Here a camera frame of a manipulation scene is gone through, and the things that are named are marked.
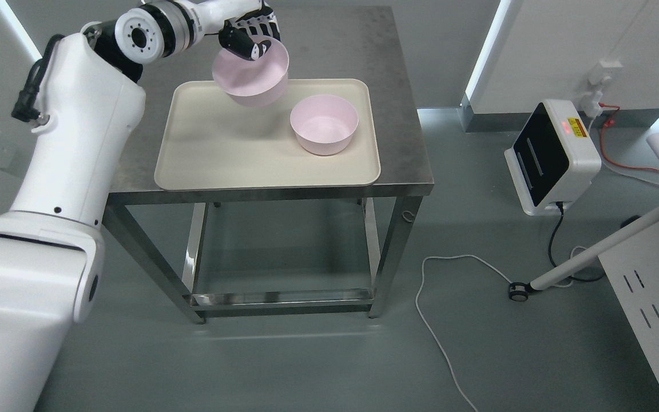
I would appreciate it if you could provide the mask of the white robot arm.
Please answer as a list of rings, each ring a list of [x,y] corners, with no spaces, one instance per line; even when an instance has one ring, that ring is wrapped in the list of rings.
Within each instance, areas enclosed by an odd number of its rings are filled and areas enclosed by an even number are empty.
[[[53,35],[11,115],[32,126],[32,159],[0,215],[0,411],[31,411],[71,326],[93,306],[113,174],[144,114],[144,64],[207,35],[256,60],[279,38],[264,1],[143,2],[115,20]]]

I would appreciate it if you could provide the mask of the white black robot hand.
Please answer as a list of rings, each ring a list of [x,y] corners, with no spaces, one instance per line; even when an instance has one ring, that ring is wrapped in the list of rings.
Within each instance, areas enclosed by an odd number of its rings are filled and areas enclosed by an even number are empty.
[[[256,62],[280,40],[275,11],[265,1],[239,17],[226,20],[218,31],[222,49],[247,62]]]

